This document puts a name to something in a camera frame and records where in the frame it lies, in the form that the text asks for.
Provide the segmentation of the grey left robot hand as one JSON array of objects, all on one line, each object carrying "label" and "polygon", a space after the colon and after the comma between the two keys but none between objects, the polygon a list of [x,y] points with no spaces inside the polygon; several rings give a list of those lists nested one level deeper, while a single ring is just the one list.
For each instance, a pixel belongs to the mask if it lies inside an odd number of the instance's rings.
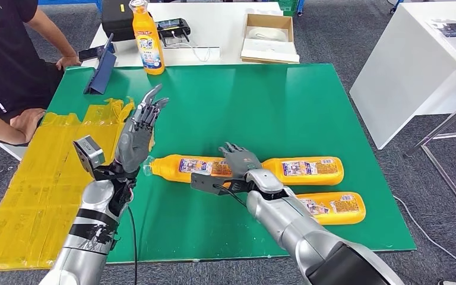
[{"label": "grey left robot hand", "polygon": [[115,154],[125,172],[136,171],[148,157],[156,120],[169,101],[167,97],[155,99],[161,89],[158,84],[149,90],[125,122]]}]

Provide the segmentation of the person's left hand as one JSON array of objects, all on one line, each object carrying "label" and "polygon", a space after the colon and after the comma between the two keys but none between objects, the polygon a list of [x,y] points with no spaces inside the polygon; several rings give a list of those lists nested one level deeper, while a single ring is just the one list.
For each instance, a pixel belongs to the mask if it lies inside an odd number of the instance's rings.
[{"label": "person's left hand", "polygon": [[57,69],[60,71],[66,70],[68,67],[80,66],[81,62],[77,56],[63,56],[56,63]]}]

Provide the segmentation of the person's right hand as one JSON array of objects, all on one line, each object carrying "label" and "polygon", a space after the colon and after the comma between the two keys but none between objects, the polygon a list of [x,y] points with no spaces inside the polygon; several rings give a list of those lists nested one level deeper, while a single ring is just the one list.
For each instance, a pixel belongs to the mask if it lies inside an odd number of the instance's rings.
[{"label": "person's right hand", "polygon": [[14,144],[29,143],[32,139],[38,123],[45,115],[45,110],[41,108],[32,108],[24,110],[20,115],[10,119],[10,125],[19,132],[18,138]]}]

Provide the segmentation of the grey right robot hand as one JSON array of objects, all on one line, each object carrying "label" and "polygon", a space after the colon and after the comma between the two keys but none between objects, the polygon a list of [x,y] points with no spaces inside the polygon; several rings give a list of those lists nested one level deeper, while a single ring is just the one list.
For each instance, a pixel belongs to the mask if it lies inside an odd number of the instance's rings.
[{"label": "grey right robot hand", "polygon": [[225,145],[220,146],[218,150],[224,155],[233,178],[243,178],[250,170],[262,169],[257,156],[244,147],[225,142]]}]

